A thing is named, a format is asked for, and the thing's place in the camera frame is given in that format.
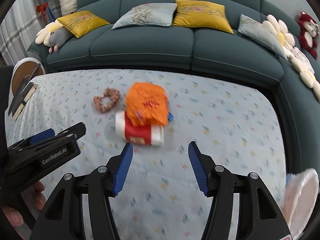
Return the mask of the person left hand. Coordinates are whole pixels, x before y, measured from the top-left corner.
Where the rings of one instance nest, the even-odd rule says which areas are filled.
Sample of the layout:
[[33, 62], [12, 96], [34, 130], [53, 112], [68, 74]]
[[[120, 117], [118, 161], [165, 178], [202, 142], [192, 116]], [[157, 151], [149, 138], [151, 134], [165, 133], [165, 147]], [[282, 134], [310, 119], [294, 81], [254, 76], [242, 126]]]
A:
[[24, 224], [33, 231], [46, 203], [43, 191], [38, 179], [1, 179], [1, 239], [25, 239], [17, 229]]

